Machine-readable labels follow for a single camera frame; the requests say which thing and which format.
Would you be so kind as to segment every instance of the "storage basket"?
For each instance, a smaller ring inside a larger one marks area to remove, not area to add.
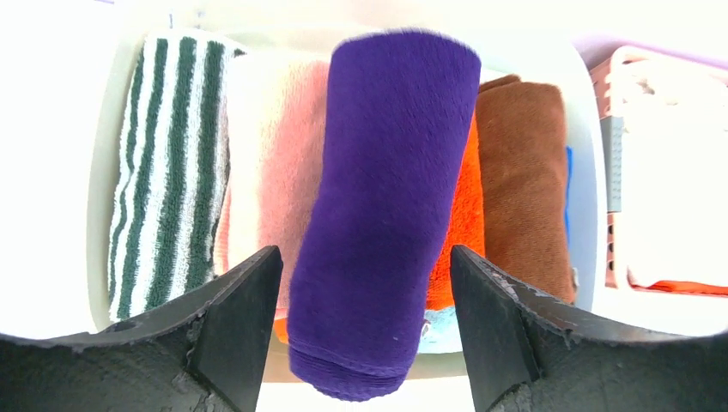
[[[620,76],[625,65],[639,61],[655,61],[679,70],[708,74],[728,84],[728,70],[690,62],[631,45],[617,49],[614,54],[590,71],[597,95],[607,191],[607,270],[605,285],[610,288],[631,289],[628,282],[628,252],[624,250],[622,217],[622,133],[624,132],[624,88]]]

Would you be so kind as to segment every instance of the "folded towel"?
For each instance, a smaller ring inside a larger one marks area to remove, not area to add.
[[[505,76],[480,87],[476,118],[486,257],[519,280],[572,303],[561,92]]]
[[[239,44],[195,29],[151,34],[121,131],[109,251],[111,318],[153,309],[212,278],[227,181],[222,91]]]
[[[222,212],[220,213],[220,220],[217,223],[217,230],[215,231],[215,249],[213,250],[213,262],[215,264],[215,274],[220,276],[224,275],[230,270],[230,264],[228,262],[228,233],[230,231],[230,185],[227,185],[225,190],[225,198],[222,201]],[[276,309],[276,322],[278,319],[284,319],[288,316],[288,308]],[[288,334],[284,333],[281,335],[280,330],[285,330],[285,324],[283,327],[276,327],[274,322],[273,331],[278,336],[281,342],[288,343]]]
[[[450,251],[455,245],[466,245],[485,256],[483,235],[483,199],[478,155],[478,136],[475,114],[470,126],[468,143],[465,146],[463,163],[460,167],[458,186],[452,202],[450,226],[440,258],[430,274],[426,308],[438,311],[455,304],[450,285]]]
[[[281,343],[288,344],[288,318],[276,319],[273,322],[273,333]]]
[[[225,273],[261,247],[278,245],[277,318],[288,309],[291,275],[321,181],[328,66],[318,55],[281,50],[231,63],[229,213],[218,230],[216,266]]]
[[[331,60],[324,173],[291,282],[291,371],[322,393],[395,391],[415,360],[480,75],[464,45],[403,31]]]
[[[644,287],[635,282],[635,278],[631,272],[628,272],[628,274],[629,284],[635,289],[659,290],[660,292],[669,292],[672,294],[710,294],[724,297],[728,295],[728,287],[698,282],[658,281],[648,287]]]

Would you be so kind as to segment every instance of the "green and white striped towel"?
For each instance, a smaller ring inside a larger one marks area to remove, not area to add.
[[[226,68],[243,50],[196,29],[144,42],[121,130],[108,262],[113,321],[212,279],[229,169]]]

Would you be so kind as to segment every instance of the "pink towel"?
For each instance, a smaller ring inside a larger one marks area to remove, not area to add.
[[[288,286],[319,192],[328,73],[320,56],[280,50],[236,58],[229,72],[230,177],[215,268],[223,274],[261,247],[278,245],[276,318],[288,312]]]

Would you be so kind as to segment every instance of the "blue towel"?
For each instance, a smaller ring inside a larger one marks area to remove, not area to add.
[[[573,151],[567,146],[567,204],[564,209],[564,221],[567,227],[567,241],[569,241],[568,198],[571,176],[573,173]],[[419,354],[451,354],[462,352],[463,343],[460,341],[458,317],[455,316],[455,306],[449,306],[440,311],[425,311],[425,321],[422,326]]]
[[[567,168],[568,168],[568,178],[567,178],[567,205],[564,208],[564,222],[567,226],[567,243],[571,244],[571,232],[569,231],[569,223],[568,223],[568,198],[569,198],[569,187],[571,186],[571,175],[573,173],[573,150],[571,147],[567,146]]]

